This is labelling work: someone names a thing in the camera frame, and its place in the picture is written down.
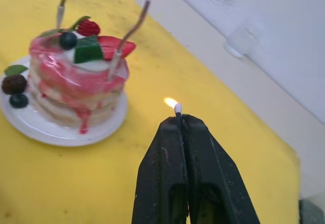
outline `black clip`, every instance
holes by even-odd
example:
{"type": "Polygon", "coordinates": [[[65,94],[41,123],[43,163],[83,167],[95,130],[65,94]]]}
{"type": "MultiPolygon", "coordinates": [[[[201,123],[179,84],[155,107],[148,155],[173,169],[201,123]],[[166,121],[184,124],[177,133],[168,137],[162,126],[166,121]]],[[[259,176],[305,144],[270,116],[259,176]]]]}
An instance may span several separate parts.
{"type": "Polygon", "coordinates": [[[259,224],[236,164],[198,118],[163,121],[138,172],[132,224],[259,224]]]}

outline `red strawberry slice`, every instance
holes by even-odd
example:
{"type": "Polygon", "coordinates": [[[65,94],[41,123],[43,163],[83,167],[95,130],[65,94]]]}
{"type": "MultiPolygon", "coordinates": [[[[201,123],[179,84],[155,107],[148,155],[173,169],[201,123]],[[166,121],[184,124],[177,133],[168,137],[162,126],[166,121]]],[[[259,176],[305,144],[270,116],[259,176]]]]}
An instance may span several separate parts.
{"type": "MultiPolygon", "coordinates": [[[[102,48],[105,60],[111,60],[113,58],[114,51],[122,41],[112,36],[98,36],[97,40],[102,48]]],[[[127,41],[122,49],[122,58],[127,57],[135,48],[136,45],[134,43],[127,41]]]]}

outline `pink drip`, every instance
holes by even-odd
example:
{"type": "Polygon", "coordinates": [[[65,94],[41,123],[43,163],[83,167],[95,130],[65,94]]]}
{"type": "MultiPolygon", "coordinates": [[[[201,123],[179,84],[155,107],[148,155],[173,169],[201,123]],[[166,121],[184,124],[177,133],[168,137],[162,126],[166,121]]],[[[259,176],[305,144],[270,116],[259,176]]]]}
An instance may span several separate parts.
{"type": "Polygon", "coordinates": [[[43,94],[48,90],[48,86],[46,85],[46,83],[43,80],[41,80],[39,83],[39,89],[43,94]]]}
{"type": "Polygon", "coordinates": [[[81,119],[81,126],[79,129],[80,134],[86,134],[88,132],[88,122],[89,118],[91,116],[91,111],[87,109],[74,109],[78,115],[78,117],[81,119]]]}
{"type": "Polygon", "coordinates": [[[103,107],[103,102],[102,101],[99,101],[97,103],[97,109],[101,109],[103,107]]]}

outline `round plate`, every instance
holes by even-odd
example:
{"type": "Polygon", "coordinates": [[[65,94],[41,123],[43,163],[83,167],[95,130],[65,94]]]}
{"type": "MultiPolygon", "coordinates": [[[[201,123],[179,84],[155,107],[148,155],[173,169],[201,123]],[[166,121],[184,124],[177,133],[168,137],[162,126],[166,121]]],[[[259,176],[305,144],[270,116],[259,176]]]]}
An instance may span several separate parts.
{"type": "MultiPolygon", "coordinates": [[[[30,56],[25,56],[14,64],[29,67],[29,59],[30,56]]],[[[27,74],[28,70],[22,73],[25,77],[27,74]]],[[[2,91],[1,93],[1,109],[14,128],[32,139],[57,146],[84,146],[105,139],[122,125],[127,111],[127,99],[125,93],[123,93],[115,108],[115,112],[107,121],[89,127],[87,134],[80,134],[78,128],[64,127],[49,121],[31,105],[32,103],[22,109],[12,108],[9,104],[10,95],[4,94],[2,91]]],[[[28,92],[25,95],[28,98],[31,97],[28,92]]]]}

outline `mint leaf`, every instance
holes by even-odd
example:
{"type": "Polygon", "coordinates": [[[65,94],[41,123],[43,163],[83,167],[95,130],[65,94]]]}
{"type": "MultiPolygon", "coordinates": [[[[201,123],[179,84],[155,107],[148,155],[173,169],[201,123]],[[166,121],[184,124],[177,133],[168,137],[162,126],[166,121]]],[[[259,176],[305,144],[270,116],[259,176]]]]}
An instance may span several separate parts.
{"type": "Polygon", "coordinates": [[[74,63],[84,63],[101,59],[104,59],[104,55],[96,35],[78,39],[75,47],[74,63]]]}
{"type": "Polygon", "coordinates": [[[53,34],[55,34],[55,33],[59,33],[59,32],[62,32],[62,31],[63,31],[63,29],[61,29],[61,28],[58,28],[58,29],[52,29],[52,30],[50,30],[50,31],[46,31],[45,33],[42,33],[42,34],[40,35],[40,37],[50,36],[50,35],[53,35],[53,34]]]}
{"type": "Polygon", "coordinates": [[[7,76],[17,75],[25,72],[28,68],[23,65],[12,65],[5,70],[7,76]]]}
{"type": "Polygon", "coordinates": [[[90,17],[89,16],[83,16],[81,18],[79,18],[71,27],[70,29],[71,30],[75,30],[76,27],[83,21],[83,20],[86,20],[86,19],[89,19],[90,17]]]}

